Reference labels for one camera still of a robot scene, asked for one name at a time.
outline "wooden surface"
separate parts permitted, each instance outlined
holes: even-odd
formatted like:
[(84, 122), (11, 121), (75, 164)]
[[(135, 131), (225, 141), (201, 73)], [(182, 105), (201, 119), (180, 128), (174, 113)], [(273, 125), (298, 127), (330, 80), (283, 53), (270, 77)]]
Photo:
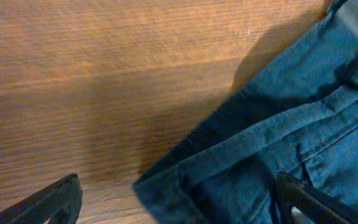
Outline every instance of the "wooden surface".
[(0, 0), (0, 210), (77, 173), (78, 223), (153, 223), (131, 184), (324, 0)]

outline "wooden table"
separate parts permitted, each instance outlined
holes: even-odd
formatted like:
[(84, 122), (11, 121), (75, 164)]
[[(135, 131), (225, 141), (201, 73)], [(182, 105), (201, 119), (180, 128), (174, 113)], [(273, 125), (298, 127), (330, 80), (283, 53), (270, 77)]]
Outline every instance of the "wooden table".
[(153, 223), (131, 184), (325, 0), (0, 0), (0, 210), (77, 173), (78, 223)]

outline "wrinkled fabric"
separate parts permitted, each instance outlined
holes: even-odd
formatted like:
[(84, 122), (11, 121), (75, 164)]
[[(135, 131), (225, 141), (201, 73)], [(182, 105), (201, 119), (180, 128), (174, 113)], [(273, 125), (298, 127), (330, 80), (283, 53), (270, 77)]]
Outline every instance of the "wrinkled fabric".
[(280, 223), (280, 171), (358, 210), (358, 38), (335, 16), (343, 2), (134, 184), (158, 222)]

